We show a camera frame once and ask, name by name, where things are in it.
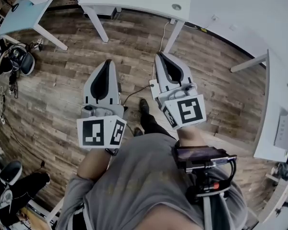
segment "wooden floor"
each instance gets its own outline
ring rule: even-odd
[[[86,151],[78,147],[76,119],[83,103],[85,81],[104,60],[114,60],[122,84],[122,100],[146,86],[152,78],[154,54],[159,50],[167,19],[133,11],[123,11],[113,21],[102,21],[109,42],[103,43],[89,19],[81,10],[47,12],[41,25],[69,48],[63,51],[45,41],[42,52],[34,53],[36,67],[29,77],[18,80],[19,98],[7,96],[5,115],[8,125],[0,123],[0,146],[8,160],[20,159],[24,174],[38,169],[41,159],[46,162],[52,182],[38,197],[52,208],[63,196],[70,176],[76,172]],[[168,24],[163,48],[173,30]],[[25,43],[36,41],[40,35],[32,30],[12,34]],[[236,180],[257,211],[266,191],[264,174],[272,163],[252,158],[252,151],[231,147],[213,136],[215,132],[246,143],[255,139],[264,103],[265,69],[251,67],[237,73],[229,69],[248,57],[231,46],[201,31],[184,27],[171,53],[186,62],[204,94],[207,122],[200,125],[209,145],[228,149],[240,156]],[[0,85],[8,83],[7,78]],[[158,123],[171,130],[149,89],[127,101],[125,115],[131,127],[139,125],[137,111],[140,97],[148,99]],[[124,139],[131,137],[126,130]]]

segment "hand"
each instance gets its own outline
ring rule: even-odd
[[[196,126],[188,126],[177,130],[181,147],[199,147],[206,146],[201,136],[199,128]]]
[[[8,50],[5,50],[5,51],[3,52],[3,54],[2,54],[1,57],[7,57],[8,53],[9,53],[9,51],[8,51]]]
[[[17,217],[18,217],[18,219],[20,220],[20,221],[26,221],[27,220],[27,218],[26,217],[24,217],[24,215],[17,215]]]

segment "white desk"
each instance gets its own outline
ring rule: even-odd
[[[257,57],[238,66],[232,67],[235,74],[238,70],[257,65],[259,62],[266,63],[266,87],[264,95],[264,107],[258,127],[257,136],[252,145],[245,145],[234,139],[216,134],[216,137],[226,140],[236,146],[254,150],[254,157],[273,161],[286,162],[288,151],[274,145],[277,134],[280,115],[288,113],[288,68],[272,50],[269,50],[267,59],[264,56]]]
[[[34,29],[56,46],[67,50],[67,46],[64,43],[38,24],[52,1],[53,0],[48,0],[47,2],[33,5],[29,0],[17,0],[15,3],[19,3],[19,6],[14,12],[10,9],[5,16],[0,27],[0,35],[20,30]]]
[[[177,23],[168,40],[164,52],[168,53],[172,45],[174,44],[179,32],[181,31],[184,23],[189,20],[191,0],[80,0],[79,5],[83,8],[89,8],[91,15],[89,17],[100,34],[103,41],[107,42],[108,37],[103,30],[99,19],[96,16],[92,6],[93,5],[107,5],[121,8],[128,8],[140,11],[146,11],[162,16],[176,19]],[[178,4],[181,6],[181,10],[175,10],[172,5]]]
[[[213,22],[213,15],[219,20]],[[288,108],[288,0],[192,0],[190,22],[207,27],[254,57],[269,49],[270,86],[255,157],[286,161],[288,155],[274,146],[274,139],[279,115]],[[280,30],[284,22],[286,29]]]

